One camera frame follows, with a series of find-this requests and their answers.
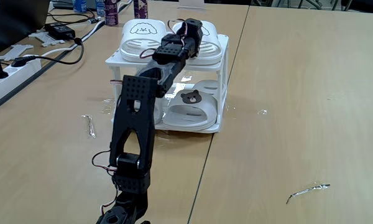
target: can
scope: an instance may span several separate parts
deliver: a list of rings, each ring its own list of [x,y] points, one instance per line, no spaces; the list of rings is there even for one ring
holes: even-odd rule
[[[134,18],[148,19],[148,0],[134,0]]]
[[[83,13],[87,11],[86,0],[72,0],[74,12]]]
[[[114,26],[119,23],[117,15],[117,0],[105,0],[105,24]]]
[[[98,16],[105,16],[105,0],[95,0]]]

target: cartoon dog logo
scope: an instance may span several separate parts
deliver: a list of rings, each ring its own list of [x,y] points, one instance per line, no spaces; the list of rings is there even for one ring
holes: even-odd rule
[[[157,34],[156,28],[147,22],[140,22],[134,25],[131,30],[131,34]]]
[[[201,95],[198,90],[193,90],[191,93],[181,93],[181,98],[186,104],[199,103],[201,101]]]
[[[209,30],[206,29],[204,26],[201,27],[201,31],[202,31],[203,35],[210,35]]]

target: computer monitor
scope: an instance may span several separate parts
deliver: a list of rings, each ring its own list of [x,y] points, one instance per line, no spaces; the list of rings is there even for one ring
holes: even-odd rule
[[[0,51],[41,29],[50,0],[0,0]]]

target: wooden table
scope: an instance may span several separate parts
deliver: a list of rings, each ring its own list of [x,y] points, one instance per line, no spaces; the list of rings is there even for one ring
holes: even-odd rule
[[[208,4],[206,11],[192,11],[177,5],[149,2],[149,17],[213,21],[230,37],[232,62],[248,6]],[[112,74],[104,61],[118,48],[121,26],[133,17],[129,7],[119,27],[103,27],[85,42],[80,63],[56,64],[0,107],[0,223],[95,223],[99,206],[113,199],[109,176],[91,158],[108,149],[112,134],[111,104],[103,102],[113,98]],[[75,49],[64,60],[79,53]],[[83,114],[92,115],[96,139],[88,137]],[[188,221],[212,136],[157,131],[144,219]],[[132,137],[126,150],[137,149]],[[96,162],[106,165],[108,155]]]
[[[191,223],[373,223],[373,14],[250,7],[227,104]]]

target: black robotic arm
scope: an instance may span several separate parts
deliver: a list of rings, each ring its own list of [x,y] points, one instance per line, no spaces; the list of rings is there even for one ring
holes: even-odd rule
[[[176,34],[162,39],[145,68],[135,76],[124,76],[109,157],[110,165],[117,168],[112,176],[113,184],[122,192],[97,224],[134,224],[145,214],[155,139],[155,99],[164,97],[186,60],[198,55],[203,35],[201,26],[200,21],[187,19]],[[134,106],[136,102],[140,103],[138,110]],[[124,144],[132,131],[138,137],[139,155],[124,152]]]

